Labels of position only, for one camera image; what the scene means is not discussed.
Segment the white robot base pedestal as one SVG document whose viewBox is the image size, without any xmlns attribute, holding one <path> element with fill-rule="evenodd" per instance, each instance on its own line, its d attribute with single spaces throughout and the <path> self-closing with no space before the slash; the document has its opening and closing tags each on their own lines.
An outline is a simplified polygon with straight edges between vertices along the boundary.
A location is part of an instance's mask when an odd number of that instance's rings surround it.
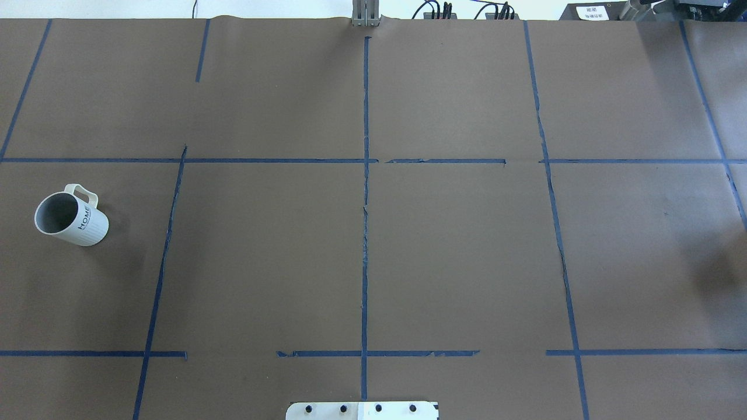
<svg viewBox="0 0 747 420">
<path fill-rule="evenodd" d="M 286 419 L 440 419 L 429 401 L 344 401 L 291 404 Z"/>
</svg>

